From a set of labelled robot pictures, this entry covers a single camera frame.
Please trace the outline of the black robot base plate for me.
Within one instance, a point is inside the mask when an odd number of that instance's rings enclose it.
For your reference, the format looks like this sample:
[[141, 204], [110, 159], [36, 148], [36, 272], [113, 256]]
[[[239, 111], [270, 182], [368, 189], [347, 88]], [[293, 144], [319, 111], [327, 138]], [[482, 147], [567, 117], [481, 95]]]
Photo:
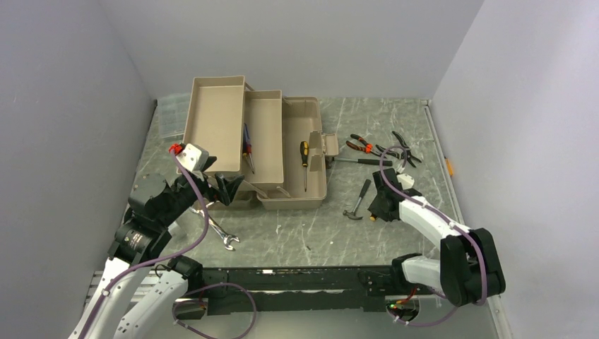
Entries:
[[204, 268], [201, 281], [177, 299], [177, 313], [193, 319], [257, 311], [361, 309], [383, 312], [401, 299], [430, 296], [424, 286], [400, 284], [390, 266]]

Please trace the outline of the black yellow handled screwdriver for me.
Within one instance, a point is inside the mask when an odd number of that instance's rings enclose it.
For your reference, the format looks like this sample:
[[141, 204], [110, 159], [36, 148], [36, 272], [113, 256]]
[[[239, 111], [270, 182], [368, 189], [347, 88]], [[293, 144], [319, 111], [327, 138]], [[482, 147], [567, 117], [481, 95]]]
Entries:
[[307, 167], [308, 167], [308, 157], [309, 157], [309, 145], [306, 141], [300, 142], [300, 154], [301, 154], [301, 163], [303, 167], [303, 178], [304, 178], [304, 191], [307, 192]]

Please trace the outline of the red handled screwdriver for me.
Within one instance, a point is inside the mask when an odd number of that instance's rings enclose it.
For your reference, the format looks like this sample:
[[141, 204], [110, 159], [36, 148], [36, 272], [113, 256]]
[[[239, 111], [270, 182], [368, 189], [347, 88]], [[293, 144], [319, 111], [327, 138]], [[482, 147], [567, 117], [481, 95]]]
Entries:
[[244, 123], [244, 129], [243, 129], [242, 148], [243, 148], [243, 156], [246, 158], [248, 165], [250, 166], [250, 170], [254, 174], [255, 173], [255, 165], [254, 165], [254, 161], [253, 161], [253, 157], [252, 157], [251, 139], [250, 139], [250, 135], [249, 135], [249, 129], [248, 129], [248, 126], [246, 123]]

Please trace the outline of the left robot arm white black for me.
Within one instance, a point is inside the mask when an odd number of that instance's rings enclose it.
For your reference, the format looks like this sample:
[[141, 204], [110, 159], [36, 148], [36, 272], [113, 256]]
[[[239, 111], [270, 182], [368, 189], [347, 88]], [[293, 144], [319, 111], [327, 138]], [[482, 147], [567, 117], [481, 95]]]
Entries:
[[[231, 179], [220, 175], [212, 185], [205, 175], [188, 172], [171, 184], [161, 174], [139, 177], [108, 250], [100, 283], [71, 338], [139, 337], [168, 300], [197, 295], [203, 287], [201, 264], [185, 257], [183, 250], [162, 255], [172, 238], [169, 228], [195, 202], [230, 204], [243, 180], [242, 175]], [[155, 291], [130, 308], [138, 286], [161, 261], [168, 263], [166, 276], [159, 279]]]

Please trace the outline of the claw hammer yellow black handle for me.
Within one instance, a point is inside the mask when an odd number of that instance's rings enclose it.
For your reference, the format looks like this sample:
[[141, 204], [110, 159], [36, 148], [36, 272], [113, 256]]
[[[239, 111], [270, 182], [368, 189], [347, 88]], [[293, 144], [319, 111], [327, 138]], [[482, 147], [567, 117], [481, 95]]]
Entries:
[[357, 209], [360, 207], [360, 204], [361, 204], [365, 194], [367, 193], [371, 183], [372, 183], [372, 181], [370, 179], [366, 179], [364, 181], [364, 184], [362, 185], [362, 188], [360, 189], [360, 193], [359, 193], [359, 196], [357, 197], [357, 201], [356, 201], [354, 207], [352, 208], [352, 210], [344, 210], [343, 216], [347, 217], [350, 220], [361, 220], [363, 218], [362, 216], [356, 215], [356, 212], [357, 212]]

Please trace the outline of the translucent brown tool box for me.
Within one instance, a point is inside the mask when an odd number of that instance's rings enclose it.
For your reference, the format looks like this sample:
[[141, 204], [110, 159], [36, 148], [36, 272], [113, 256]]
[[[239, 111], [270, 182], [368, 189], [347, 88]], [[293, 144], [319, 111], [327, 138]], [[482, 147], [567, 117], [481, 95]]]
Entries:
[[[243, 156], [244, 123], [254, 174]], [[309, 145], [307, 192], [301, 141]], [[317, 209], [327, 197], [327, 159], [339, 154], [337, 135], [325, 133], [315, 97], [255, 90], [244, 76], [193, 79], [183, 142], [217, 157], [205, 172], [209, 183], [215, 184], [215, 173], [227, 179], [244, 175], [229, 206], [213, 205], [221, 210], [250, 209], [258, 203], [267, 210]]]

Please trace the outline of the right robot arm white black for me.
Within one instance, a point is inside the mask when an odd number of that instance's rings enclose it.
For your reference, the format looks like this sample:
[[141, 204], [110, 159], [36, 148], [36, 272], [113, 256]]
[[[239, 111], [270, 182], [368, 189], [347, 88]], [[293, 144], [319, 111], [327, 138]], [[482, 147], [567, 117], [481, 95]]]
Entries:
[[399, 220], [424, 235], [439, 258], [414, 253], [392, 260], [389, 283], [398, 293], [415, 285], [432, 288], [454, 306], [476, 304], [506, 289], [492, 234], [471, 229], [440, 212], [417, 190], [405, 189], [391, 169], [373, 172], [376, 196], [368, 207], [373, 220]]

